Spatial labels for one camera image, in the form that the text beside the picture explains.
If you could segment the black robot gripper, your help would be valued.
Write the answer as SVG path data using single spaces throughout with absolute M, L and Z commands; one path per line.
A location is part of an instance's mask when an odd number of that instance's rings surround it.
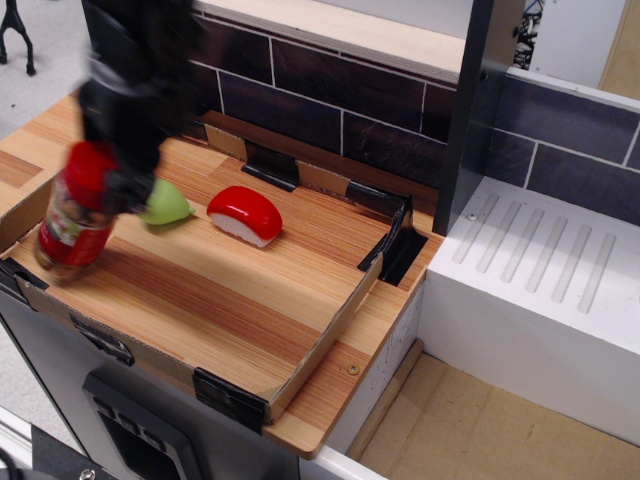
M 104 175 L 102 211 L 146 210 L 155 184 L 160 145 L 180 133 L 195 105 L 195 79 L 163 78 L 149 91 L 124 95 L 91 79 L 79 90 L 84 137 L 107 143 L 121 168 Z

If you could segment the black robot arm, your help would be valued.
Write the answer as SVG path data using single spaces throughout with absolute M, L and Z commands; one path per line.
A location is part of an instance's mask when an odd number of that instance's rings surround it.
M 84 137 L 101 141 L 116 167 L 103 208 L 140 213 L 151 195 L 160 145 L 179 134 L 196 104 L 189 57 L 202 32 L 190 1 L 85 1 L 89 78 L 79 91 Z

